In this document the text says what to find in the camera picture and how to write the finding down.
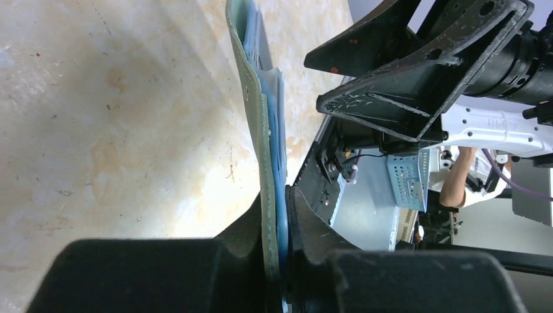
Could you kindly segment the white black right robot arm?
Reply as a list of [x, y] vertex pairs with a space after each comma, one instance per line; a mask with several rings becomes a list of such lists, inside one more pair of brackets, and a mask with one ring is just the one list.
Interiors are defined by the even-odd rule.
[[552, 154], [552, 20], [531, 1], [383, 1], [309, 52], [307, 68], [350, 77], [316, 109], [344, 121], [346, 149], [392, 155], [458, 145]]

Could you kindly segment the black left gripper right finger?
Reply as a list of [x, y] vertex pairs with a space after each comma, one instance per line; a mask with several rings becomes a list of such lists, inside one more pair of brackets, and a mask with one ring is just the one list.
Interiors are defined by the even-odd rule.
[[286, 187], [288, 262], [286, 300], [292, 312], [339, 312], [331, 256], [359, 248], [309, 206], [298, 186]]

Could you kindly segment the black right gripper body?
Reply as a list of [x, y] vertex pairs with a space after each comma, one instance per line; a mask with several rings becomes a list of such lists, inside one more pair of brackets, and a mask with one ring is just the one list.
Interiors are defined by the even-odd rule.
[[431, 65], [417, 72], [418, 106], [460, 96], [552, 105], [552, 18], [534, 31], [530, 1], [435, 1], [417, 36]]

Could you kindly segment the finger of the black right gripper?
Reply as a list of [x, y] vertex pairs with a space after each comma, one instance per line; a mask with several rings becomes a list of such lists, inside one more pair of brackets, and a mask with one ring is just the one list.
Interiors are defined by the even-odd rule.
[[319, 112], [374, 128], [407, 142], [417, 142], [439, 115], [451, 106], [418, 106], [417, 72], [431, 65], [431, 49], [423, 42], [425, 62], [380, 67], [317, 98]]
[[358, 78], [394, 62], [425, 62], [423, 41], [408, 27], [419, 1], [382, 1], [358, 22], [306, 54], [304, 66]]

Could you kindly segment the person forearm in background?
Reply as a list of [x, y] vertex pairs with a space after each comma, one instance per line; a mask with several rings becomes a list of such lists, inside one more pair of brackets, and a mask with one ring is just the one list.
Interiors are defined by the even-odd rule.
[[466, 198], [465, 184], [477, 148], [459, 147], [459, 155], [440, 192], [440, 204], [445, 207], [462, 207]]

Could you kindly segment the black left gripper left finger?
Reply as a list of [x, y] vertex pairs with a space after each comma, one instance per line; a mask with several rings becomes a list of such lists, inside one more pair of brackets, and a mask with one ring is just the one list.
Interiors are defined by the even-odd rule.
[[257, 195], [250, 208], [216, 236], [225, 248], [214, 292], [222, 312], [266, 311], [261, 221], [261, 197]]

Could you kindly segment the green card holder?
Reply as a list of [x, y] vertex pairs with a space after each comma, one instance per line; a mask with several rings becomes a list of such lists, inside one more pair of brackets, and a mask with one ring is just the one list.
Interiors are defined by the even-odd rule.
[[265, 274], [270, 282], [280, 282], [286, 276], [289, 239], [284, 77], [272, 64], [257, 2], [227, 1], [225, 17], [258, 160]]

